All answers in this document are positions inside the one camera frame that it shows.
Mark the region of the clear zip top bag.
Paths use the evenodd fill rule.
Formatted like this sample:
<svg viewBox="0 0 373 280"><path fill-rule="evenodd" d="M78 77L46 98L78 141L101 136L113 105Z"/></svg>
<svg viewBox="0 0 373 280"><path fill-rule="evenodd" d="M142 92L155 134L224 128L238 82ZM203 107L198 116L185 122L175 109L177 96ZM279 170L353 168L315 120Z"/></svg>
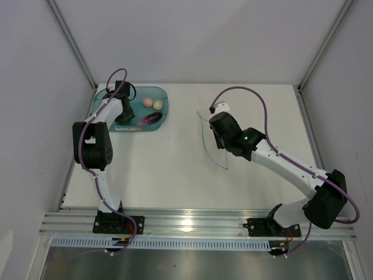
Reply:
<svg viewBox="0 0 373 280"><path fill-rule="evenodd" d="M210 127L210 114L208 110L197 110L200 121L200 137L202 139L203 150L207 158L221 169L228 170L228 158L225 149L219 149Z"/></svg>

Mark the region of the pink egg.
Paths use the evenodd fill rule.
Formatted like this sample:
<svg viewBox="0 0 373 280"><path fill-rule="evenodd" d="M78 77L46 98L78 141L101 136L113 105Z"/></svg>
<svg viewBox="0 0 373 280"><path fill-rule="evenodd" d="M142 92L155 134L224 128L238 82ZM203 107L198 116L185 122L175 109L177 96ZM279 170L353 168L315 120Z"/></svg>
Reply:
<svg viewBox="0 0 373 280"><path fill-rule="evenodd" d="M149 108L153 106L153 100L151 98L144 98L142 103L145 107Z"/></svg>

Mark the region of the white egg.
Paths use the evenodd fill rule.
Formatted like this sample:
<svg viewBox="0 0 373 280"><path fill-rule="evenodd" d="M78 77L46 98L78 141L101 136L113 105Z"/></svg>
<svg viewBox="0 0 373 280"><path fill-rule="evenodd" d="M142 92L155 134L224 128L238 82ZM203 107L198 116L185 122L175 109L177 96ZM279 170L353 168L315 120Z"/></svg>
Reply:
<svg viewBox="0 0 373 280"><path fill-rule="evenodd" d="M156 100L153 102L153 108L156 111L160 111L163 108L163 102L161 100Z"/></svg>

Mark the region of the green bell pepper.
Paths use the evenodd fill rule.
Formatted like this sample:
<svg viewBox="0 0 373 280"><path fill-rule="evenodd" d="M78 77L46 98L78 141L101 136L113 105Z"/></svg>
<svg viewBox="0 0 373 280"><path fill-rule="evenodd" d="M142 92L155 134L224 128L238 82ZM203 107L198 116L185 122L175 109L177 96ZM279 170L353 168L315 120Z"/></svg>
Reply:
<svg viewBox="0 0 373 280"><path fill-rule="evenodd" d="M117 121L117 124L118 125L128 125L131 121L130 120L120 120L120 121Z"/></svg>

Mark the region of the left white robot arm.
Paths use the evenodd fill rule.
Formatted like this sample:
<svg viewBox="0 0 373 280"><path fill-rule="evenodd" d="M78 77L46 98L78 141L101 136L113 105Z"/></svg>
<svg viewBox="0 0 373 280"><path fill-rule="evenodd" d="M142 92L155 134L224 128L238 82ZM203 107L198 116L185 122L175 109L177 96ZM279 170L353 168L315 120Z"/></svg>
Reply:
<svg viewBox="0 0 373 280"><path fill-rule="evenodd" d="M131 91L136 96L134 86L129 82L115 83L115 89L106 89L100 106L82 122L75 122L73 132L73 154L76 163L93 179L98 198L98 210L111 213L106 227L113 233L121 233L126 228L126 218L119 214L121 199L111 186L108 166L114 152L109 128L114 123L125 125L135 118L131 107Z"/></svg>

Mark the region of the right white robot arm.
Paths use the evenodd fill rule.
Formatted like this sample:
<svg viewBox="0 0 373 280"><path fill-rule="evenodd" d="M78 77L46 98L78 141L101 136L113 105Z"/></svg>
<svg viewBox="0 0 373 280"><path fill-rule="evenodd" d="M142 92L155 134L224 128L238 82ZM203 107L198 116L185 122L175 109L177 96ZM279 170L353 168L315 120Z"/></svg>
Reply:
<svg viewBox="0 0 373 280"><path fill-rule="evenodd" d="M278 204L268 215L267 231L280 235L287 227L311 222L329 229L345 206L346 181L343 173L322 169L306 172L307 165L270 147L266 136L254 128L242 130L234 117L221 112L209 120L217 147L236 157L259 164L297 187L305 198L291 204Z"/></svg>

